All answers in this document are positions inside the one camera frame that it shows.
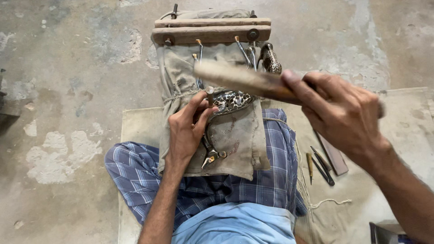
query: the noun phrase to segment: right hand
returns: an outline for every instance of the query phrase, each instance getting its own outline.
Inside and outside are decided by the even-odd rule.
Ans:
[[[313,129],[363,169],[372,170],[375,159],[391,149],[378,129],[379,101],[374,93],[319,72],[300,79],[285,70],[282,80],[303,102],[302,111]]]

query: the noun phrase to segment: cloth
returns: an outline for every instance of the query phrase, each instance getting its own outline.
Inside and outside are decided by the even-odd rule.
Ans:
[[[262,116],[286,121],[281,109],[264,109]],[[184,177],[178,192],[174,230],[199,212],[227,202],[284,208],[297,216],[307,213],[296,190],[295,132],[276,121],[264,121],[263,125],[271,169],[255,171],[252,181],[233,175]],[[124,142],[114,145],[105,155],[108,173],[140,224],[143,224],[159,188],[158,154],[158,148]]]
[[[198,18],[248,18],[247,10],[200,10],[179,11],[177,19]],[[160,138],[160,159],[158,172],[164,171],[165,157],[169,149],[170,129],[167,118],[186,105],[197,92],[196,77],[193,74],[192,54],[199,54],[199,45],[182,44],[165,46],[154,42],[160,66],[164,100],[164,129]],[[205,43],[203,59],[214,59],[232,64],[245,64],[245,59],[236,43]],[[204,87],[212,85],[203,81]],[[253,171],[268,170],[270,163],[266,156],[266,143],[261,118],[260,101],[257,99],[243,111],[219,116],[210,124],[211,140],[217,151],[226,151],[228,157],[218,158],[205,170],[201,168],[206,149],[200,144],[191,158],[184,176],[236,175],[249,180]]]
[[[295,244],[294,216],[286,209],[255,203],[225,203],[185,221],[172,243]]]

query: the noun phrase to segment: left hand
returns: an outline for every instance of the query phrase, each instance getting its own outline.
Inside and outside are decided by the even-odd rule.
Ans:
[[[218,111],[215,106],[208,108],[206,97],[207,93],[200,91],[186,106],[169,116],[169,152],[165,158],[164,175],[175,173],[182,176],[196,152],[208,118]]]

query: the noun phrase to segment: gray cloth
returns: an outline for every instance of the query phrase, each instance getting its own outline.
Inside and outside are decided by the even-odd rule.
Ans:
[[[248,18],[247,10],[203,10],[179,11],[178,19],[197,18]],[[163,117],[165,124],[160,139],[160,164],[158,172],[164,171],[164,159],[168,152],[170,128],[167,118],[188,103],[198,90],[193,75],[193,53],[199,54],[198,44],[182,44],[174,46],[158,45],[157,56],[163,86],[165,102]],[[232,64],[245,64],[245,60],[236,43],[203,44],[203,59],[214,59]],[[204,87],[210,84],[203,81]],[[213,120],[210,126],[213,134],[213,145],[218,151],[226,151],[228,157],[217,159],[205,170],[201,166],[206,150],[199,145],[193,155],[184,176],[203,175],[235,175],[249,180],[253,179],[253,170],[270,169],[266,155],[265,132],[262,123],[260,101],[252,106],[231,115],[224,115]]]

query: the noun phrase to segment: beige mat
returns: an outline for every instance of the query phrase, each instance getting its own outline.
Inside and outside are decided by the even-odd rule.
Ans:
[[[433,91],[427,88],[388,90],[381,99],[386,104],[386,117],[381,120],[381,131],[395,146],[398,154],[411,169],[431,188],[434,187],[434,114]],[[309,146],[321,147],[309,122],[299,106],[264,100],[262,108],[284,109],[289,126],[296,131],[301,155],[310,152]],[[158,147],[161,133],[162,108],[125,110],[122,118],[121,141],[135,141]],[[336,185],[331,188],[314,169],[312,186],[306,186],[309,200],[306,205],[325,199],[352,202],[337,205],[326,201],[312,214],[298,218],[295,232],[308,243],[368,243],[369,221],[394,220],[383,194],[369,175],[345,158],[349,172],[340,177],[332,175]],[[306,159],[299,156],[300,188],[302,173],[308,179]],[[135,243],[141,226],[119,195],[120,244]]]

